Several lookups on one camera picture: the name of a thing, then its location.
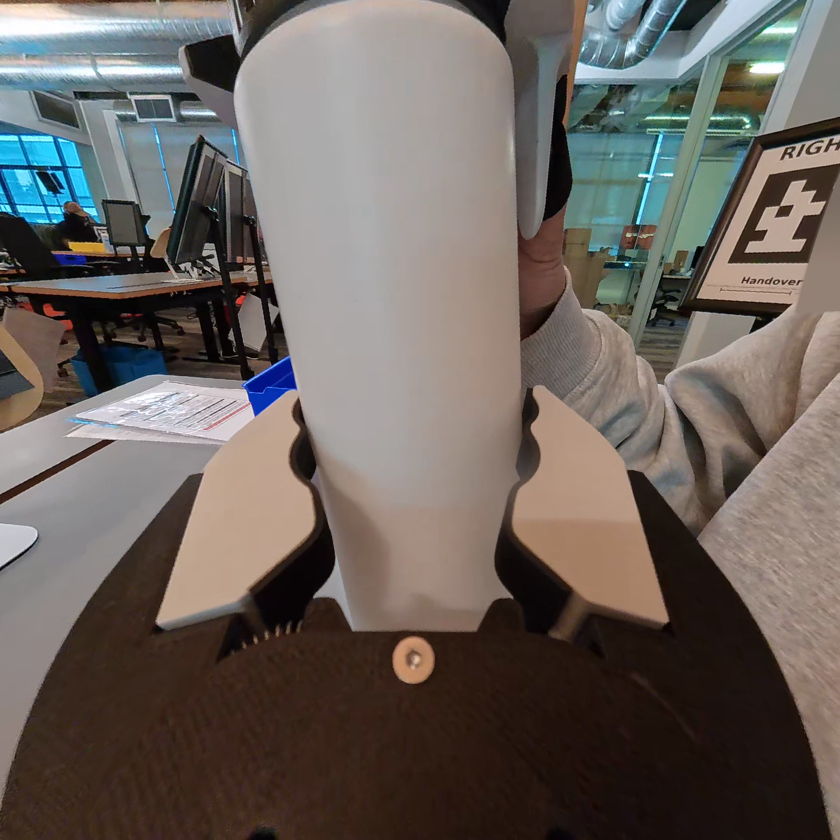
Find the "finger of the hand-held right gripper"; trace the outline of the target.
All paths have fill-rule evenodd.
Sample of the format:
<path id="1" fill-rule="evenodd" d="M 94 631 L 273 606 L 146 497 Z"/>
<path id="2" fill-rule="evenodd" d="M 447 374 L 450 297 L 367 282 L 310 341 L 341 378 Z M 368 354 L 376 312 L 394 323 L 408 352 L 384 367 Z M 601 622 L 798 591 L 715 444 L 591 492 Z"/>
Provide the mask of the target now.
<path id="1" fill-rule="evenodd" d="M 221 35 L 188 45 L 178 52 L 185 84 L 228 127 L 238 127 L 235 81 L 240 66 L 232 35 Z"/>

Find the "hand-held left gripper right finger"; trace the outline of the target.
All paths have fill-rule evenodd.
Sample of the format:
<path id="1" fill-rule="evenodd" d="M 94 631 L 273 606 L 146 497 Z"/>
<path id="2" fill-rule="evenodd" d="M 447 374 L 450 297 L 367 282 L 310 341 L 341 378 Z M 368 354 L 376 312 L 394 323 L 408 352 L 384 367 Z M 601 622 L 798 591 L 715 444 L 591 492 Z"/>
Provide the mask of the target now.
<path id="1" fill-rule="evenodd" d="M 596 617 L 663 629 L 669 615 L 624 462 L 542 385 L 524 399 L 517 472 L 496 573 L 526 629 L 568 643 Z"/>

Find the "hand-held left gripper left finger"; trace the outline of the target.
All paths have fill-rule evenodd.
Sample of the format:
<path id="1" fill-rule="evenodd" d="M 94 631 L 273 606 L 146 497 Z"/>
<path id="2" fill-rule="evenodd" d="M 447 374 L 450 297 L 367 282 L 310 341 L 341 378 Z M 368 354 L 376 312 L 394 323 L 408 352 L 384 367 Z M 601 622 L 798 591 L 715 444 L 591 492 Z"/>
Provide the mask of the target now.
<path id="1" fill-rule="evenodd" d="M 316 459 L 297 392 L 286 392 L 210 459 L 156 625 L 223 617 L 255 634 L 297 625 L 335 566 Z"/>

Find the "blue plastic bin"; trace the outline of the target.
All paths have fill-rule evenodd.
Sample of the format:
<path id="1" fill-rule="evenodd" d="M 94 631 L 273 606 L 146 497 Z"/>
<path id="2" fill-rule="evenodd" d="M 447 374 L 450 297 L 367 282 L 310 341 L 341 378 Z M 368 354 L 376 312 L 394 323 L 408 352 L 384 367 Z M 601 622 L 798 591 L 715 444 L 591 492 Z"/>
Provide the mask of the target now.
<path id="1" fill-rule="evenodd" d="M 245 381 L 242 387 L 248 395 L 251 409 L 256 417 L 287 392 L 297 390 L 291 358 L 287 356 L 279 360 Z"/>

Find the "white bottle with black lid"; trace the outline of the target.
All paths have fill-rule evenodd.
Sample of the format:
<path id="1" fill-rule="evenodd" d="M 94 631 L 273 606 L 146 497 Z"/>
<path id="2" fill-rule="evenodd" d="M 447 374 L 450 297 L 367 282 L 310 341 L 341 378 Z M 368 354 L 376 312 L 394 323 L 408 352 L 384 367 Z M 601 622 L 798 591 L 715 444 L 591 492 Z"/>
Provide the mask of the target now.
<path id="1" fill-rule="evenodd" d="M 253 2 L 235 116 L 350 622 L 477 629 L 521 437 L 511 62 L 461 2 Z"/>

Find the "person's right forearm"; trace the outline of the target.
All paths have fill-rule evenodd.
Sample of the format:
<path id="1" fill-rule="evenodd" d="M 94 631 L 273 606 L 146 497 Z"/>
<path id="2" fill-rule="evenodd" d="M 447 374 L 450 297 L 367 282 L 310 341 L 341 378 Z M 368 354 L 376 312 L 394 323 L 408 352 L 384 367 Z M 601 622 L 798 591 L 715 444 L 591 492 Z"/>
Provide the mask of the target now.
<path id="1" fill-rule="evenodd" d="M 542 385 L 700 534 L 736 506 L 838 524 L 838 313 L 789 310 L 657 383 L 629 335 L 578 302 L 567 269 L 523 311 L 523 386 Z"/>

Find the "person's right hand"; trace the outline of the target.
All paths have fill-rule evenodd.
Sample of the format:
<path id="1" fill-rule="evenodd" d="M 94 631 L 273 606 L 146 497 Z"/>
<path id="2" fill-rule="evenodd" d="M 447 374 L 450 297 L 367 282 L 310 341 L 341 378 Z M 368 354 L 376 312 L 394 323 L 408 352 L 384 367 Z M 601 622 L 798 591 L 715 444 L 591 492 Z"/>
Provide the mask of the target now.
<path id="1" fill-rule="evenodd" d="M 518 234 L 519 330 L 524 341 L 548 320 L 567 285 L 565 209 L 544 220 L 537 234 Z"/>

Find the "printed instruction sheet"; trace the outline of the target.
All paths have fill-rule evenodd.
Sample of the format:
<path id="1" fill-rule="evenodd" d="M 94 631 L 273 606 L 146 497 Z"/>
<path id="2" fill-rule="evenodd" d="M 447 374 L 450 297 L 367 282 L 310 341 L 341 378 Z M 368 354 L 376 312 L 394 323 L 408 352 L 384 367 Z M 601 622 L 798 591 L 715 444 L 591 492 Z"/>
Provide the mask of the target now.
<path id="1" fill-rule="evenodd" d="M 165 381 L 76 417 L 120 425 L 132 433 L 130 440 L 220 446 L 254 414 L 242 389 Z"/>

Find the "black computer monitor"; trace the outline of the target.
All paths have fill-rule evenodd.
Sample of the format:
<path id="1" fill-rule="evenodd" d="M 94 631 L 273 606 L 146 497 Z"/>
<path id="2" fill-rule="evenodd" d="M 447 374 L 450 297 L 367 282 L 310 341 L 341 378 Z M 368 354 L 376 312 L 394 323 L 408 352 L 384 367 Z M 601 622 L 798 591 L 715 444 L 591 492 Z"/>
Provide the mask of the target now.
<path id="1" fill-rule="evenodd" d="M 217 210 L 227 162 L 226 154 L 201 134 L 190 146 L 166 246 L 174 266 L 202 258 L 205 245 L 212 241 L 208 210 Z"/>
<path id="2" fill-rule="evenodd" d="M 260 250 L 254 251 L 248 218 L 257 220 L 256 203 L 249 173 L 237 163 L 224 163 L 222 227 L 227 263 L 254 264 L 261 261 Z"/>

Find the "small black monitor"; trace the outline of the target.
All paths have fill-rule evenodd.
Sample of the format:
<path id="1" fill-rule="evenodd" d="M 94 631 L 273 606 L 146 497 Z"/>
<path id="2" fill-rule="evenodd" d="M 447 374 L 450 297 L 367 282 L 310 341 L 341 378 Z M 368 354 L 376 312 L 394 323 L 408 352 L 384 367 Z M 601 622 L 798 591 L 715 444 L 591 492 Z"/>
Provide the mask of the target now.
<path id="1" fill-rule="evenodd" d="M 104 199 L 101 206 L 112 247 L 146 246 L 146 221 L 139 204 L 121 199 Z"/>

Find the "plain paper sheet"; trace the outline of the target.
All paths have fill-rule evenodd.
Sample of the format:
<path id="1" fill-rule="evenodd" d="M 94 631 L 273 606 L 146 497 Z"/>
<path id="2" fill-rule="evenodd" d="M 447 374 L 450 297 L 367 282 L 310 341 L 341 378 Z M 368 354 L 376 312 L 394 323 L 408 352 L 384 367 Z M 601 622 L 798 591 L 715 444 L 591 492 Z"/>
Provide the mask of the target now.
<path id="1" fill-rule="evenodd" d="M 101 423 L 87 418 L 74 416 L 68 423 L 68 437 L 89 438 L 100 440 L 130 440 L 132 433 L 120 425 Z"/>

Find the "blue storage crate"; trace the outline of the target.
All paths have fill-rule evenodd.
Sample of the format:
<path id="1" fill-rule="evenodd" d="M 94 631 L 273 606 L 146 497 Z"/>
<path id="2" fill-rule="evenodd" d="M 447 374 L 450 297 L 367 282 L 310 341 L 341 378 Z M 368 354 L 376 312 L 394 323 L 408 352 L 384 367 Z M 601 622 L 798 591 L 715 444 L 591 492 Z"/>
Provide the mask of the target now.
<path id="1" fill-rule="evenodd" d="M 167 375 L 164 356 L 158 350 L 141 346 L 114 345 L 103 346 L 101 355 L 115 385 L 127 384 L 147 375 Z M 91 397 L 99 394 L 81 352 L 72 356 L 69 362 L 85 395 Z"/>

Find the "person's grey hoodie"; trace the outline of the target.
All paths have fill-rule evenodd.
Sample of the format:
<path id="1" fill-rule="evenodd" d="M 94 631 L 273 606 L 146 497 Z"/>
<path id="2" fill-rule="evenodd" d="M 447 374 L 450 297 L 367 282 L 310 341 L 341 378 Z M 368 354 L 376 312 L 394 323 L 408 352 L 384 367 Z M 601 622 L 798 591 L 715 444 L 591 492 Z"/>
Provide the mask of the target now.
<path id="1" fill-rule="evenodd" d="M 839 401 L 833 381 L 700 535 L 769 641 L 839 817 Z"/>

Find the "wooden chair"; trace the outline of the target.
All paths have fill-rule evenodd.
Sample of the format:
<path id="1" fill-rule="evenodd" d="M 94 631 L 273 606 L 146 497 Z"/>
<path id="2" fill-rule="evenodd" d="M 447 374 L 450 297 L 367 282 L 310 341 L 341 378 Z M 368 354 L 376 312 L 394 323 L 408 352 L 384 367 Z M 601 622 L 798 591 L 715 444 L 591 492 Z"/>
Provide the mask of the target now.
<path id="1" fill-rule="evenodd" d="M 1 321 L 1 431 L 22 423 L 39 407 L 58 377 L 60 321 L 6 308 Z"/>

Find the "black framed marker sign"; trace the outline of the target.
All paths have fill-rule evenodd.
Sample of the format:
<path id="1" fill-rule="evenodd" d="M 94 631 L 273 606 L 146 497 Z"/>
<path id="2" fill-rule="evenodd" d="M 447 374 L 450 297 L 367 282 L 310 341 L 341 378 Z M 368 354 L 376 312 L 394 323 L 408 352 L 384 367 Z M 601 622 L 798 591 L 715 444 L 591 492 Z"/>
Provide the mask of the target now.
<path id="1" fill-rule="evenodd" d="M 838 191 L 839 118 L 754 138 L 681 307 L 773 319 L 797 302 Z"/>

